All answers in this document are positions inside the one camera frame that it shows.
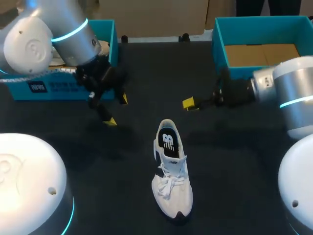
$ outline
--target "black table surface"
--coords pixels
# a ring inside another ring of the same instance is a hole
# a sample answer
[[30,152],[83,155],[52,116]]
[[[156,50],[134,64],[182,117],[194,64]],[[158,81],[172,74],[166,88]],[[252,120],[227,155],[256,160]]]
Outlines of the black table surface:
[[[276,104],[187,112],[216,80],[210,42],[124,44],[129,105],[107,102],[104,126],[86,102],[14,102],[0,86],[0,131],[25,133],[61,155],[75,197],[77,235],[288,235],[277,174],[294,144]],[[153,140],[172,119],[187,157],[193,210],[182,226],[159,212],[151,190]]]

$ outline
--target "screw hole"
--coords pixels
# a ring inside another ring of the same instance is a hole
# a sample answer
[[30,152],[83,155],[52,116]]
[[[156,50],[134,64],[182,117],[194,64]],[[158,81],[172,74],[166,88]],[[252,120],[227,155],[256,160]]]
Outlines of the screw hole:
[[48,188],[48,193],[50,193],[51,195],[56,195],[57,194],[57,190],[55,188]]
[[294,200],[294,201],[292,202],[292,207],[293,207],[293,208],[296,208],[298,205],[299,205],[298,200]]

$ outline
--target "teal box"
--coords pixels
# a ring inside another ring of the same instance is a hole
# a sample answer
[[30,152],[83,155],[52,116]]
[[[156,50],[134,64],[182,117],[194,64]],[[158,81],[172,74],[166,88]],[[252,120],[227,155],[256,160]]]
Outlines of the teal box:
[[232,79],[248,79],[266,66],[231,67],[226,45],[295,44],[300,56],[313,55],[313,25],[306,16],[218,17],[212,38],[217,73],[228,67]]
[[[89,25],[98,40],[110,43],[109,62],[117,66],[118,41],[114,20],[90,20]],[[20,78],[5,75],[1,78]],[[29,82],[6,83],[14,100],[87,100],[89,92],[78,86],[75,78],[66,73],[50,73]],[[102,99],[114,99],[114,91],[103,94]]]

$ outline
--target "shoe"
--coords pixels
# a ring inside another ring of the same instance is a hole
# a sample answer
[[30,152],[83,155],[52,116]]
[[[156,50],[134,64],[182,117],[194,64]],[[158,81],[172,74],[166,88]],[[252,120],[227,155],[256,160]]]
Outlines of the shoe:
[[161,210],[171,219],[184,219],[193,197],[184,150],[178,130],[169,119],[161,122],[154,140],[157,164],[152,191]]

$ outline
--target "new balance logo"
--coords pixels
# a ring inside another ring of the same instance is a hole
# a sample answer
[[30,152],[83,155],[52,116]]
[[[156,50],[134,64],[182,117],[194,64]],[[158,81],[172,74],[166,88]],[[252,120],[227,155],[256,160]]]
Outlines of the new balance logo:
[[174,151],[173,147],[173,137],[167,134],[163,134],[163,145],[165,148],[171,149]]

